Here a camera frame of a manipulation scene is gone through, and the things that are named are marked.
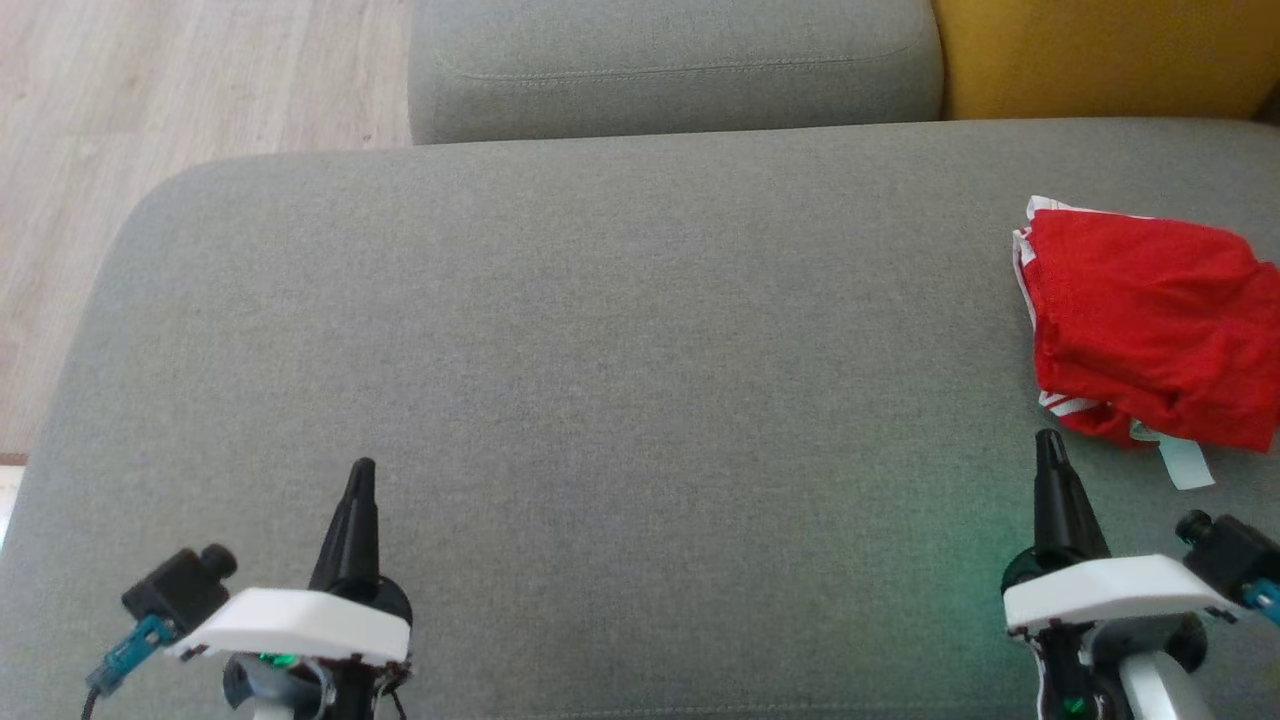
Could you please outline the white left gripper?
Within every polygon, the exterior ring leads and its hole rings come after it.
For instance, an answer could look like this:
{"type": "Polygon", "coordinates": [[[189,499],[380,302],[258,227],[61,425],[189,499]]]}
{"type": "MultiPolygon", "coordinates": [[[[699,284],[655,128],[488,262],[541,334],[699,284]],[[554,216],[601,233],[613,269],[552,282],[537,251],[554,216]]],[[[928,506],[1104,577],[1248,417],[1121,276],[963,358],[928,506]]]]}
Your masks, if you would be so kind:
{"type": "Polygon", "coordinates": [[[251,587],[166,650],[223,656],[221,693],[253,719],[375,719],[413,671],[407,594],[380,574],[376,464],[356,460],[308,589],[251,587]]]}

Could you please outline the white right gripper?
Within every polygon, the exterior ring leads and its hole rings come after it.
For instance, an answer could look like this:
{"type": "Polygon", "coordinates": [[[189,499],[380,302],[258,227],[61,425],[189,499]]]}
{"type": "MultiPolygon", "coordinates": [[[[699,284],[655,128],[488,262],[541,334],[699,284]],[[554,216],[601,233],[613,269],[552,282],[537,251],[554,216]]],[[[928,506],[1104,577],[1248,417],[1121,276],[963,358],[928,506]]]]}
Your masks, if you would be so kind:
{"type": "Polygon", "coordinates": [[[1244,559],[1201,547],[1183,560],[1107,556],[1065,441],[1038,430],[1033,552],[1009,565],[1001,588],[1006,630],[1036,661],[1036,716],[1211,719],[1193,680],[1207,655],[1201,621],[1251,611],[1244,559]]]}

